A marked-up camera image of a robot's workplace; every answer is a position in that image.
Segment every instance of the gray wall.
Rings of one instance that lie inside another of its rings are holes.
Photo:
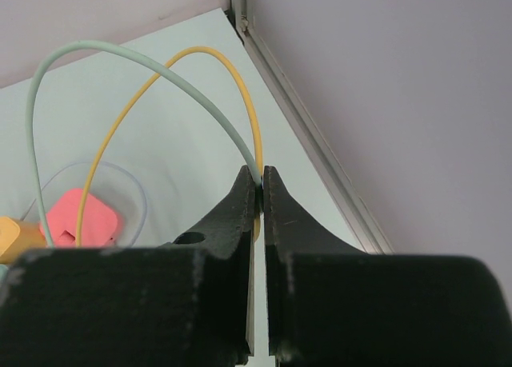
[[[256,31],[400,253],[512,301],[512,0],[255,0]]]

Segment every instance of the cable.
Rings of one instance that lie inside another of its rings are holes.
[[[39,217],[41,220],[42,227],[45,232],[46,241],[49,246],[53,246],[53,240],[51,238],[50,228],[48,227],[48,221],[46,220],[46,211],[44,202],[42,200],[42,191],[41,191],[41,181],[39,179],[39,170],[38,170],[38,161],[35,154],[34,147],[34,107],[35,107],[35,99],[38,93],[39,86],[41,85],[42,78],[44,77],[45,72],[50,68],[51,64],[55,62],[57,59],[77,50],[100,50],[105,51],[107,53],[111,53],[114,55],[118,55],[120,57],[129,59],[133,62],[137,62],[142,66],[147,67],[150,70],[153,70],[156,73],[162,75],[165,79],[170,82],[173,82],[177,87],[185,91],[189,94],[196,102],[198,102],[201,106],[203,106],[216,120],[221,124],[224,130],[228,133],[230,138],[233,140],[234,144],[240,150],[240,153],[246,160],[247,165],[249,166],[250,172],[256,182],[257,185],[262,184],[262,175],[254,161],[249,149],[247,148],[246,143],[243,141],[240,134],[237,130],[231,125],[230,121],[224,116],[224,114],[217,108],[212,101],[210,101],[207,97],[205,97],[201,92],[199,92],[195,87],[193,87],[189,82],[180,77],[179,75],[173,73],[168,70],[164,65],[156,62],[155,60],[148,58],[147,56],[137,53],[133,50],[127,49],[126,47],[117,46],[108,42],[100,42],[100,41],[78,41],[70,43],[66,46],[61,47],[60,49],[55,50],[52,54],[48,55],[40,64],[38,69],[36,70],[34,76],[32,77],[32,81],[30,82],[29,93],[26,101],[26,140],[28,146],[28,154],[30,158],[30,163],[32,165],[33,175],[34,175],[34,187],[36,191],[36,199],[38,205]],[[80,242],[78,240],[80,232],[77,233],[77,244]]]
[[[53,174],[50,179],[48,179],[45,182],[44,186],[41,188],[41,191],[44,191],[44,189],[58,175],[60,175],[64,171],[68,170],[69,168],[74,167],[74,166],[79,166],[79,165],[89,165],[90,163],[92,163],[92,162],[91,161],[73,162],[73,163],[70,163],[69,165],[61,168],[59,171],[57,171],[55,174]],[[105,161],[99,162],[99,165],[100,166],[105,166],[105,167],[110,167],[113,170],[117,170],[117,171],[125,174],[135,184],[135,186],[138,189],[139,195],[140,195],[140,197],[142,199],[142,216],[141,216],[141,220],[140,220],[140,222],[139,222],[139,224],[137,226],[137,229],[135,230],[135,234],[134,234],[133,238],[126,245],[126,247],[131,247],[137,241],[138,237],[140,236],[140,234],[142,232],[142,227],[144,227],[144,223],[146,223],[146,219],[147,219],[147,194],[146,194],[146,191],[144,190],[144,187],[142,187],[141,182],[131,172],[129,172],[128,170],[123,169],[121,166],[115,165],[114,163],[105,162]],[[34,199],[32,201],[32,203],[30,203],[29,208],[26,209],[25,213],[23,213],[23,215],[19,218],[20,221],[24,221],[26,219],[27,215],[29,214],[29,212],[32,209],[32,207],[34,207],[35,203],[36,203],[36,199]]]
[[[249,114],[249,120],[250,120],[250,127],[252,129],[253,133],[253,140],[254,140],[254,156],[256,157],[256,164],[258,166],[258,169],[260,171],[260,174],[263,174],[263,149],[262,149],[262,135],[260,133],[259,124],[258,124],[258,117],[256,115],[256,111],[254,109],[254,104],[252,100],[250,99],[249,90],[247,89],[246,84],[244,83],[242,77],[236,70],[236,68],[233,66],[233,63],[229,61],[228,58],[226,58],[222,53],[219,51],[212,49],[211,47],[207,46],[195,46],[190,47],[188,49],[184,49],[183,51],[177,53],[174,55],[165,66],[167,68],[170,68],[174,63],[179,61],[181,58],[184,58],[187,55],[194,54],[194,53],[204,53],[212,55],[213,57],[217,58],[230,72],[231,76],[233,77],[234,81],[236,82],[238,89],[240,90],[240,94],[242,95],[243,101],[247,108],[247,113]],[[130,99],[130,101],[126,104],[125,108],[122,110],[122,112],[119,114],[118,118],[115,120],[112,127],[110,127],[109,133],[106,135],[105,139],[103,140],[102,145],[100,146],[98,152],[96,153],[96,157],[94,158],[93,165],[90,167],[89,175],[86,180],[86,184],[83,187],[83,195],[82,200],[80,203],[80,206],[78,207],[78,217],[77,217],[77,246],[80,245],[80,241],[78,240],[81,237],[78,236],[78,233],[82,232],[82,223],[83,223],[83,212],[86,205],[86,199],[85,195],[89,192],[90,184],[93,181],[94,172],[96,171],[96,168],[94,166],[94,163],[97,163],[101,160],[103,153],[106,150],[106,147],[108,146],[110,139],[114,136],[115,131],[118,129],[119,125],[121,125],[123,119],[125,116],[130,112],[131,108],[135,105],[135,103],[140,99],[140,97],[153,85],[157,79],[160,78],[160,74],[154,74],[151,76],[151,78],[140,88],[139,91]],[[259,213],[256,213],[256,218],[254,220],[254,237],[258,238],[259,236],[259,230],[260,230],[260,217]]]

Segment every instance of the wall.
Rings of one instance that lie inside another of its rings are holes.
[[[510,0],[255,0],[254,24],[399,253],[512,301]]]
[[[0,0],[0,87],[29,78],[49,52],[77,39],[126,42],[229,0]],[[75,54],[59,61],[80,58]]]

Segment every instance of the pink block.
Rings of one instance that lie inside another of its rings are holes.
[[[81,189],[71,189],[46,214],[50,233],[56,247],[75,247],[77,213]],[[44,234],[41,224],[39,229]],[[87,195],[82,223],[82,247],[112,245],[122,230],[122,218],[114,209]]]

